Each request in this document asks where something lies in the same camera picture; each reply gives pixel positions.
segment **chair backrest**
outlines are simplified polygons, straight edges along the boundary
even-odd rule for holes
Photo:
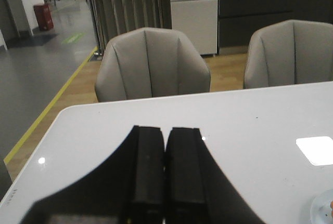
[[[203,93],[210,72],[185,34],[141,28],[108,43],[97,75],[99,102]]]
[[[7,190],[11,185],[11,178],[9,176],[7,167],[0,157],[0,201],[6,194]]]
[[[256,31],[250,41],[245,88],[332,80],[333,25],[287,20]]]

